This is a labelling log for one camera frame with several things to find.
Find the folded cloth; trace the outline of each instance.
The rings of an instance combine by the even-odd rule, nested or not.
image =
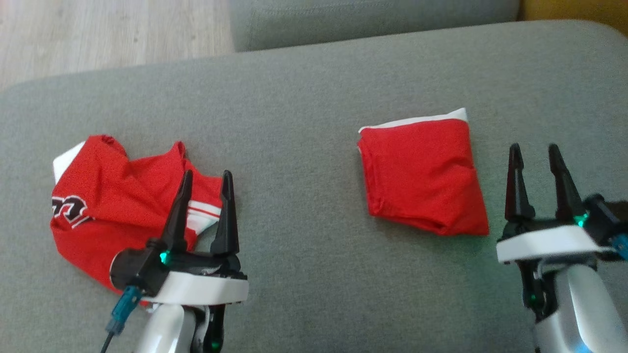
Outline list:
[[[441,236],[489,233],[464,108],[359,133],[371,215]]]
[[[201,175],[177,142],[159,156],[129,161],[106,135],[85,142],[53,162],[50,229],[58,252],[105,287],[111,262],[127,247],[142,249],[160,237],[186,170],[193,173],[185,240],[192,250],[198,233],[218,221],[220,178]]]

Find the green led light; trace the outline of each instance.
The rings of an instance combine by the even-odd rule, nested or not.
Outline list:
[[[573,221],[578,227],[584,227],[587,222],[588,214],[576,215],[573,217]]]
[[[170,252],[164,251],[163,253],[159,254],[159,257],[161,259],[161,263],[168,264],[168,260],[170,260]]]

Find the white stripe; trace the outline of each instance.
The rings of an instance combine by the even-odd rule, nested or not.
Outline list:
[[[211,214],[220,215],[220,208],[218,208],[218,207],[216,207],[214,205],[206,204],[204,202],[190,200],[190,203],[188,204],[188,206],[192,207],[194,209],[207,211],[207,212],[209,212]]]
[[[88,219],[90,219],[90,218],[91,218],[91,217],[89,217],[89,216],[83,217],[83,219],[82,219],[82,220],[80,220],[80,221],[78,221],[78,222],[76,222],[76,223],[72,224],[72,229],[76,228],[76,226],[77,226],[77,225],[79,225],[79,224],[81,224],[81,223],[85,222],[86,220],[88,220]]]
[[[186,227],[193,230],[197,235],[216,223],[216,218],[206,218],[195,214],[189,214]]]
[[[385,122],[384,124],[375,125],[375,126],[364,126],[358,130],[358,133],[361,133],[364,129],[386,129],[386,128],[395,128],[397,126],[410,125],[417,122],[425,122],[425,121],[439,121],[439,120],[447,120],[447,119],[458,119],[464,122],[468,122],[467,120],[467,110],[465,108],[460,108],[457,111],[453,111],[449,114],[443,115],[435,115],[435,116],[422,116],[422,117],[410,117],[407,119],[395,120],[390,122]]]

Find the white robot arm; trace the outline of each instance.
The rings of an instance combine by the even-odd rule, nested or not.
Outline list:
[[[188,252],[184,232],[192,194],[187,171],[175,197],[161,238],[142,250],[125,249],[114,258],[109,274],[124,290],[107,326],[102,353],[140,300],[153,303],[153,314],[135,353],[220,352],[224,343],[225,307],[247,300],[249,282],[241,272],[233,177],[222,179],[222,211],[208,253]]]
[[[628,352],[628,334],[604,283],[598,260],[628,258],[628,203],[594,195],[582,202],[555,144],[556,219],[535,219],[523,182],[519,145],[510,150],[501,263],[516,263],[524,306],[535,313],[536,353]]]

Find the fabric upholstery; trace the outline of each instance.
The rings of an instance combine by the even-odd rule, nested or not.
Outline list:
[[[237,51],[514,21],[517,0],[237,0]]]
[[[555,210],[547,146],[582,195],[628,198],[628,40],[582,21],[506,23],[241,53],[28,82],[0,94],[0,351],[95,352],[117,297],[58,255],[51,161],[89,134],[131,158],[183,140],[234,174],[249,300],[224,352],[531,352],[515,266],[497,262],[508,147]],[[361,126],[466,107],[489,237],[368,215]],[[207,249],[213,236],[200,240]],[[628,275],[602,278],[628,322]],[[131,315],[111,352],[131,352]]]

